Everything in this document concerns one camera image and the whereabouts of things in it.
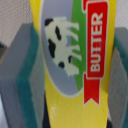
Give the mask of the gripper grey green-padded right finger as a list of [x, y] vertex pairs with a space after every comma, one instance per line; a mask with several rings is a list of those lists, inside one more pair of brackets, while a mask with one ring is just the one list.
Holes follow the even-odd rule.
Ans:
[[112, 128], [128, 128], [128, 29], [115, 29], [108, 106]]

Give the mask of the gripper grey green-padded left finger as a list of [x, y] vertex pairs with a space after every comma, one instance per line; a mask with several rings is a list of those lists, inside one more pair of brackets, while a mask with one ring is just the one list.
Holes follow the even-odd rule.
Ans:
[[0, 64], [0, 94], [9, 128], [42, 128], [44, 72], [38, 35], [23, 24]]

